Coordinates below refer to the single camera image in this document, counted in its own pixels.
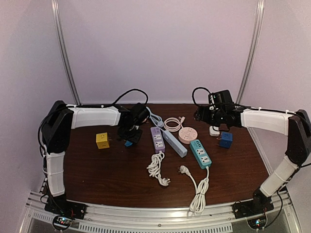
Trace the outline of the light blue small adapter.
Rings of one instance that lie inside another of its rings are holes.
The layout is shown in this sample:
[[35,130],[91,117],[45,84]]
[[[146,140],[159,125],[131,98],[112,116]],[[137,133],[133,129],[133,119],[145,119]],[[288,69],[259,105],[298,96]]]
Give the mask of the light blue small adapter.
[[130,141],[126,141],[126,142],[124,143],[124,145],[128,148],[128,147],[131,147],[131,146],[133,145],[133,143],[130,142]]

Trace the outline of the white small adapter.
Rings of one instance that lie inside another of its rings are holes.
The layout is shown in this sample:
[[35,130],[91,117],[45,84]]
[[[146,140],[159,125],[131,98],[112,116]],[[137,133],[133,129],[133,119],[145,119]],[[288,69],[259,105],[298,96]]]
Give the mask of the white small adapter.
[[218,127],[210,126],[209,134],[214,137],[218,137],[220,135],[220,131]]

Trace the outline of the dark blue cube adapter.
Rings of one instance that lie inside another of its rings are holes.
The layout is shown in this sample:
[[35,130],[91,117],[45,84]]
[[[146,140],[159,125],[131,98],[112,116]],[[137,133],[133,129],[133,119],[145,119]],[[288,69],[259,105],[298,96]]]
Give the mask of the dark blue cube adapter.
[[233,134],[228,132],[221,132],[218,139],[219,139],[219,146],[228,149],[232,145]]

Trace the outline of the yellow cube adapter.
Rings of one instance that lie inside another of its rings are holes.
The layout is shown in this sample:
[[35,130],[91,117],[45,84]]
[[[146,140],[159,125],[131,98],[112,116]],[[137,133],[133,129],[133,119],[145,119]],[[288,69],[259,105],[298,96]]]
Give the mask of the yellow cube adapter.
[[110,138],[108,133],[96,134],[96,145],[99,150],[110,148]]

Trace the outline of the purple power strip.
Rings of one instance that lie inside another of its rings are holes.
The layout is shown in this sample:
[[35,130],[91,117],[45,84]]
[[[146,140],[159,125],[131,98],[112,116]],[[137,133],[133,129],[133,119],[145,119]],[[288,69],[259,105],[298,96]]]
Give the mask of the purple power strip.
[[165,152],[165,143],[161,129],[159,127],[151,127],[150,131],[153,139],[155,153]]

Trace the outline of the pink round socket hub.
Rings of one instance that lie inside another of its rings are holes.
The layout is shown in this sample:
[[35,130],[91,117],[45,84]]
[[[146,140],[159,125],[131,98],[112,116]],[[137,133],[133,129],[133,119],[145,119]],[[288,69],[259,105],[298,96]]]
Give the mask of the pink round socket hub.
[[183,127],[178,132],[179,141],[187,145],[190,144],[191,141],[196,140],[197,136],[197,131],[191,127]]

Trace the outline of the teal blue socket box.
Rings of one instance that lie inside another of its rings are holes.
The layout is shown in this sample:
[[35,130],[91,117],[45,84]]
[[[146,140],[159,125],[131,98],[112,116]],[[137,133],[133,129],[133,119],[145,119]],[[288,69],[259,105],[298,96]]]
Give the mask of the teal blue socket box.
[[212,161],[200,140],[192,140],[190,142],[190,149],[194,154],[194,157],[196,158],[201,169],[211,167]]

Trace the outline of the light blue power strip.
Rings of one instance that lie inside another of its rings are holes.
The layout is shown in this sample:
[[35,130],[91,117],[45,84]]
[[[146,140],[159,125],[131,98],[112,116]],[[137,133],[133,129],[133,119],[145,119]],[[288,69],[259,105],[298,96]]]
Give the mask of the light blue power strip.
[[180,141],[175,138],[175,136],[170,131],[164,130],[163,137],[181,158],[184,158],[187,155],[188,150],[181,144]]

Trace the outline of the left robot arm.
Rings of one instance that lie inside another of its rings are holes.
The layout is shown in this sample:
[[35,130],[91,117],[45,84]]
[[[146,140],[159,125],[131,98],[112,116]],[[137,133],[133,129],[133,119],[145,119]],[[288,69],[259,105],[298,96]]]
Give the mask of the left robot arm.
[[118,104],[77,106],[66,104],[62,100],[56,101],[40,127],[49,191],[55,197],[50,203],[51,208],[60,216],[70,211],[69,203],[59,196],[65,193],[64,156],[73,129],[90,126],[117,127],[119,138],[136,144],[142,135],[139,126],[149,115],[147,107],[141,103],[127,109]]

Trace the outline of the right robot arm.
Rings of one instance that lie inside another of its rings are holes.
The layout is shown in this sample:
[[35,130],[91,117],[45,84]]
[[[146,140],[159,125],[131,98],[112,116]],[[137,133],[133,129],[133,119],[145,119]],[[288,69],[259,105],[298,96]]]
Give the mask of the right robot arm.
[[269,169],[269,177],[254,192],[249,203],[253,214],[267,206],[267,198],[289,182],[311,152],[311,120],[306,110],[281,111],[247,106],[198,106],[197,121],[210,126],[246,128]]

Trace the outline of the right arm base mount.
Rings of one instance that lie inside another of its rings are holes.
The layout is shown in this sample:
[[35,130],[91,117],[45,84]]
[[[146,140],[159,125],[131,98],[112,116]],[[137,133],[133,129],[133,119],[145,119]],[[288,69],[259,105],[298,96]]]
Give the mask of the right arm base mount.
[[253,193],[253,198],[247,201],[236,201],[232,204],[232,210],[235,218],[250,217],[263,214],[274,209],[270,196],[265,196],[259,188]]

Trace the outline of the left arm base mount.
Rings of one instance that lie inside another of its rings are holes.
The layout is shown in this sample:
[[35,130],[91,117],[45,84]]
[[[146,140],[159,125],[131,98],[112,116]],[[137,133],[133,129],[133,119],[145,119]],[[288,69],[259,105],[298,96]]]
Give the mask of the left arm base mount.
[[65,194],[53,197],[49,193],[47,196],[47,203],[44,207],[45,211],[69,217],[71,219],[84,219],[86,213],[85,204],[68,201]]

